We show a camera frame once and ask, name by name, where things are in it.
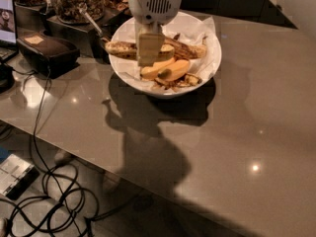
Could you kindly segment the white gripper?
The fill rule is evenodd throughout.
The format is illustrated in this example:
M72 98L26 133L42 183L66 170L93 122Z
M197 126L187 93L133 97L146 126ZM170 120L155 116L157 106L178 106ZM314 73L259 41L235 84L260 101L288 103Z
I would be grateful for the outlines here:
M151 66L164 43L159 25L166 25L178 14L182 0L128 0L135 23L137 62L139 66Z

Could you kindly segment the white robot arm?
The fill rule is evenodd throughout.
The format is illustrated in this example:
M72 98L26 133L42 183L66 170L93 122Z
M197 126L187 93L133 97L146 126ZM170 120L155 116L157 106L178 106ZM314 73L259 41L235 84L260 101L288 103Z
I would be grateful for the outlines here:
M178 14L182 0L128 0L135 20L136 60L140 66L158 60L163 44L162 26ZM309 37L316 39L316 0L277 0L291 16L293 23Z

